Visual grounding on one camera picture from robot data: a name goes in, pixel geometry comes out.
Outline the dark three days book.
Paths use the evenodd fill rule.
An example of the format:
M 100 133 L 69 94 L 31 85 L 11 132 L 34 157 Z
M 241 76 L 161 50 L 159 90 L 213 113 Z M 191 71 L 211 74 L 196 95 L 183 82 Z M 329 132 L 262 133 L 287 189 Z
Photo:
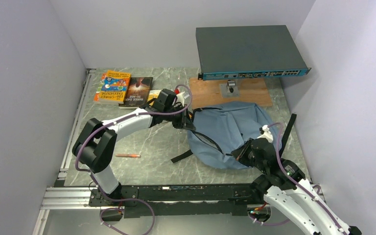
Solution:
M 144 105 L 152 88 L 153 77 L 131 77 L 121 109 L 133 109 Z

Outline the orange blue treehouse book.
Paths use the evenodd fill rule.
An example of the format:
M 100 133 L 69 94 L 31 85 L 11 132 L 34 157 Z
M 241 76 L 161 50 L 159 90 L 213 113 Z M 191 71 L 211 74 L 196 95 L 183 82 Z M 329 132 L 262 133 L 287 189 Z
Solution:
M 107 70 L 98 98 L 102 103 L 123 104 L 131 73 Z

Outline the blue student backpack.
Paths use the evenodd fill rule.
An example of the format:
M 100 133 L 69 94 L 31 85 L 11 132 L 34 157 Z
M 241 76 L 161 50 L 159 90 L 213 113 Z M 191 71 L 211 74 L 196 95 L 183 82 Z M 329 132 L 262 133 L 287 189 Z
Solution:
M 231 152 L 250 139 L 258 139 L 259 129 L 268 125 L 273 135 L 272 144 L 281 156 L 296 120 L 292 114 L 280 141 L 279 131 L 269 114 L 260 106 L 250 102 L 233 101 L 209 107 L 193 109 L 190 117 L 195 131 L 188 131 L 189 150 L 174 157 L 176 163 L 191 155 L 196 156 L 202 163 L 218 169 L 247 169 L 238 162 Z

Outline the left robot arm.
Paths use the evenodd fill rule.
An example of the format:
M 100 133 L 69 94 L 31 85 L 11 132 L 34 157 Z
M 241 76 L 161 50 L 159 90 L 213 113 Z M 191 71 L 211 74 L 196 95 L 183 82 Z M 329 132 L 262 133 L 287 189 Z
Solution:
M 149 129 L 162 122 L 170 122 L 175 129 L 195 130 L 186 100 L 192 97 L 190 89 L 180 91 L 162 89 L 156 98 L 120 117 L 100 121 L 87 121 L 72 154 L 75 168 L 89 174 L 102 193 L 102 200 L 113 206 L 122 200 L 122 185 L 111 169 L 116 143 L 137 131 Z

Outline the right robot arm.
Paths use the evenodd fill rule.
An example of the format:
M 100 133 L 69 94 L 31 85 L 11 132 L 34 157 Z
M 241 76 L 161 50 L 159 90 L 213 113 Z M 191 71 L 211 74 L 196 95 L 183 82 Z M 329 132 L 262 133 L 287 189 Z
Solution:
M 266 202 L 279 210 L 306 235 L 360 235 L 356 226 L 340 219 L 315 189 L 300 168 L 280 158 L 267 139 L 250 139 L 231 153 L 245 166 L 259 169 L 262 175 L 250 184 L 256 203 Z

